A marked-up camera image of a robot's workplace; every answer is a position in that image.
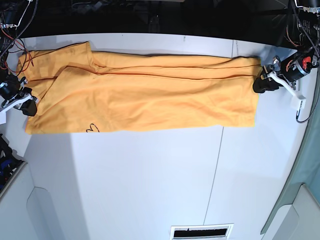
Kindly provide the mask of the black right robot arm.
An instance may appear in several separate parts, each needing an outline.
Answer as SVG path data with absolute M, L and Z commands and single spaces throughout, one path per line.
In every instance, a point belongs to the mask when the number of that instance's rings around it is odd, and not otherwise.
M 6 114 L 10 109 L 20 110 L 25 116 L 34 117 L 37 113 L 37 98 L 32 89 L 27 87 L 25 73 L 33 66 L 31 53 L 21 39 L 23 33 L 32 23 L 38 10 L 37 0 L 2 0 L 0 2 L 0 113 Z M 7 59 L 11 48 L 23 52 L 24 60 L 18 70 L 10 69 Z

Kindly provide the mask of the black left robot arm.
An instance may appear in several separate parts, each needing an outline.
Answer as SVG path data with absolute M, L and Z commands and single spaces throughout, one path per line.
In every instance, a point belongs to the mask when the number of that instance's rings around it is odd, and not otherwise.
M 297 52 L 281 60 L 277 55 L 265 64 L 253 83 L 253 91 L 263 94 L 280 87 L 296 90 L 296 82 L 320 65 L 320 2 L 289 0 L 286 9 L 285 38 Z

